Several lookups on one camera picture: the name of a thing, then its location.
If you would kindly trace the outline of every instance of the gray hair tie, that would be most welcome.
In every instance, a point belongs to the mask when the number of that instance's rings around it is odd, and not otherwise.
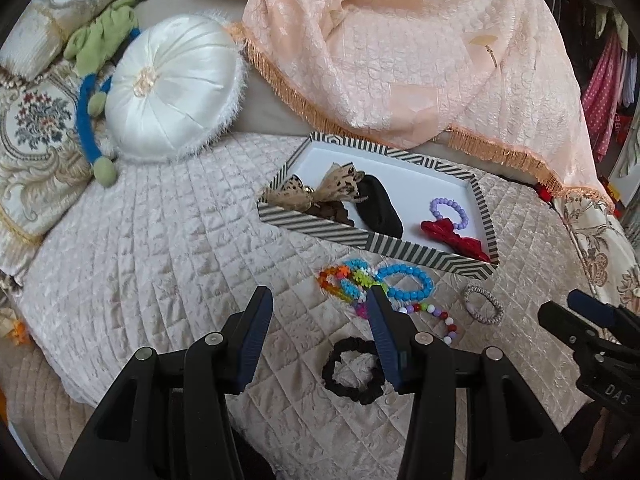
[[[481,294],[482,296],[487,298],[489,303],[494,306],[495,314],[492,317],[483,316],[471,305],[471,303],[469,302],[469,295],[472,293]],[[497,325],[502,321],[502,318],[504,317],[504,307],[498,300],[495,299],[495,296],[493,294],[487,292],[481,286],[467,285],[465,287],[463,295],[465,297],[466,311],[478,323],[482,323],[485,325]]]

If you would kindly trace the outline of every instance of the round satin pillow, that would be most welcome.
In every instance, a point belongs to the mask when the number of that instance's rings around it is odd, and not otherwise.
[[[140,162],[196,153],[235,118],[245,73],[216,19],[184,14],[143,31],[118,63],[104,108],[114,148]]]

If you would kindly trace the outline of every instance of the striped border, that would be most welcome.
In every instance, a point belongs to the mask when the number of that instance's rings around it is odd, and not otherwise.
[[[337,144],[339,146],[348,146],[357,148],[370,153],[379,153],[380,155],[390,156],[411,164],[417,164],[431,170],[440,171],[442,173],[454,176],[461,180],[469,182],[473,190],[474,197],[478,203],[480,217],[482,219],[482,227],[486,235],[487,247],[489,249],[489,257],[491,263],[479,262],[466,256],[459,254],[444,253],[437,249],[414,244],[409,241],[403,241],[398,238],[364,231],[355,227],[338,224],[331,220],[325,220],[310,216],[297,211],[290,211],[281,207],[267,204],[263,198],[258,200],[258,216],[260,220],[268,224],[283,227],[293,231],[299,231],[304,234],[312,235],[323,240],[337,242],[343,245],[371,251],[373,253],[382,254],[389,258],[396,258],[406,262],[431,267],[431,269],[444,270],[445,272],[453,272],[469,278],[477,280],[486,280],[491,276],[497,266],[500,264],[498,257],[498,244],[495,238],[494,224],[489,214],[484,195],[478,184],[476,176],[470,171],[443,162],[438,158],[432,158],[420,153],[409,153],[397,148],[390,148],[371,142],[370,140],[354,139],[353,137],[340,137],[335,135],[327,135],[321,132],[313,132],[305,141],[300,144],[296,151],[291,155],[284,165],[280,168],[278,174],[270,183],[270,188],[276,190],[284,183],[289,173],[289,168],[298,160],[298,157],[308,147],[311,142],[327,142],[329,144]]]

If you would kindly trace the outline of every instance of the blue gripper pad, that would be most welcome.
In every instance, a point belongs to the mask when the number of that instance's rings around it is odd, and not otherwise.
[[[378,350],[378,357],[380,358],[382,370],[385,373],[385,379],[398,391],[402,387],[398,346],[396,346],[391,329],[386,323],[385,315],[382,313],[383,306],[378,303],[376,296],[380,297],[380,295],[375,293],[374,288],[378,288],[384,296],[384,292],[380,286],[371,287],[367,291],[367,317],[369,318],[369,326],[373,334],[373,341],[376,343],[376,350]],[[392,312],[391,304],[386,297],[384,300],[386,301],[386,306],[388,306],[389,311]]]
[[[254,380],[272,314],[273,294],[266,286],[258,286],[229,343],[229,348],[237,352],[237,385],[241,392]]]
[[[568,307],[601,328],[613,328],[616,316],[612,306],[601,303],[583,291],[572,290],[566,297]]]

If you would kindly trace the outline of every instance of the purple beaded bracelet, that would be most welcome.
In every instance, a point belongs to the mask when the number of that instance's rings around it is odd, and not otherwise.
[[[438,211],[439,204],[448,205],[449,207],[452,207],[460,215],[460,223],[453,224],[454,229],[459,229],[459,230],[464,229],[466,228],[466,226],[469,225],[469,217],[466,215],[465,210],[462,209],[462,206],[458,204],[458,202],[454,202],[453,200],[448,200],[446,198],[434,198],[433,200],[431,200],[431,205],[429,209],[431,209],[431,213],[433,214],[433,216],[436,217],[436,220],[442,220],[444,218]]]

